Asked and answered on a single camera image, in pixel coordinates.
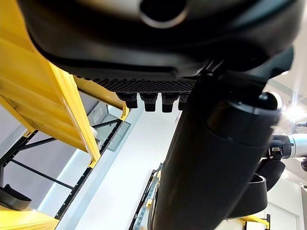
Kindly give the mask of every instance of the textured black surface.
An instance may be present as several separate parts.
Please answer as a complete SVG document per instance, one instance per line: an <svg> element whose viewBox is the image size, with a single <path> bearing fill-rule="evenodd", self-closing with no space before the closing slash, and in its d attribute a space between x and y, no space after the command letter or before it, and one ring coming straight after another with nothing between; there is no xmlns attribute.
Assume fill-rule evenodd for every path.
<svg viewBox="0 0 307 230"><path fill-rule="evenodd" d="M100 80L97 84L113 92L191 92L196 80Z"/></svg>

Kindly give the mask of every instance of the yellow shelf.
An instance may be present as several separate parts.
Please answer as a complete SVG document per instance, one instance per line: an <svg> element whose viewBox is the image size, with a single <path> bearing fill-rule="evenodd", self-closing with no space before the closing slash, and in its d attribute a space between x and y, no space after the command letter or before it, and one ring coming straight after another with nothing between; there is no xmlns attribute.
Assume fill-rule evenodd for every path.
<svg viewBox="0 0 307 230"><path fill-rule="evenodd" d="M30 207L15 211L0 205L0 230L53 230L58 222Z"/></svg>
<svg viewBox="0 0 307 230"><path fill-rule="evenodd" d="M270 223L265 220L265 219L261 219L259 217L256 217L254 215L250 215L250 216L246 216L246 217L241 217L240 220L242 221L246 221L246 222L257 222L257 223L261 223L264 224L266 229L270 229Z"/></svg>
<svg viewBox="0 0 307 230"><path fill-rule="evenodd" d="M126 104L100 85L74 78L33 47L15 0L0 1L0 104L30 135L42 131L100 158L78 89L128 115Z"/></svg>

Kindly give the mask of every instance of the ceiling light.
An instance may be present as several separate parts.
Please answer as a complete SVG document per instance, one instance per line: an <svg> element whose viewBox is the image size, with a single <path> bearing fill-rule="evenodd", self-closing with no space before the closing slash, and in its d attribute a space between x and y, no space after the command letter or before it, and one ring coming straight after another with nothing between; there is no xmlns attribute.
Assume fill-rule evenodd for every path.
<svg viewBox="0 0 307 230"><path fill-rule="evenodd" d="M293 106L293 107L287 108L286 111L284 112L284 115L290 121L297 121L305 117L307 114L300 106Z"/></svg>

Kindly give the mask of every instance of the circular hole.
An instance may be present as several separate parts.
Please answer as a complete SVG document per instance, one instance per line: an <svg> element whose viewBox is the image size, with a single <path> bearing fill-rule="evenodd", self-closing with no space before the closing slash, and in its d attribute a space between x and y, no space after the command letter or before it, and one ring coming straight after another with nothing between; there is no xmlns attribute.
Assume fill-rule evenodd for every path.
<svg viewBox="0 0 307 230"><path fill-rule="evenodd" d="M186 16L186 0L143 0L140 4L141 19L156 28L169 28Z"/></svg>

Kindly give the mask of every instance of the yellow shelf frame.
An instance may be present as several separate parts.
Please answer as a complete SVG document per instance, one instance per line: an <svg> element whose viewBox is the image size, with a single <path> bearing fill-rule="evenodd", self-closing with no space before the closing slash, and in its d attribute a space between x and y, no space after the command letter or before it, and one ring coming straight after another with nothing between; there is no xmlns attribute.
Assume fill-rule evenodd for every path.
<svg viewBox="0 0 307 230"><path fill-rule="evenodd" d="M58 222L30 207L15 211L0 205L0 230L54 230Z"/></svg>
<svg viewBox="0 0 307 230"><path fill-rule="evenodd" d="M257 222L265 225L265 229L270 229L270 223L266 219L262 219L259 217L256 217L255 215L250 215L246 217L241 217L241 221L245 222Z"/></svg>
<svg viewBox="0 0 307 230"><path fill-rule="evenodd" d="M32 45L15 0L0 1L0 104L27 128L42 131L92 157L100 158L78 89L123 111L114 92L79 79L46 60Z"/></svg>

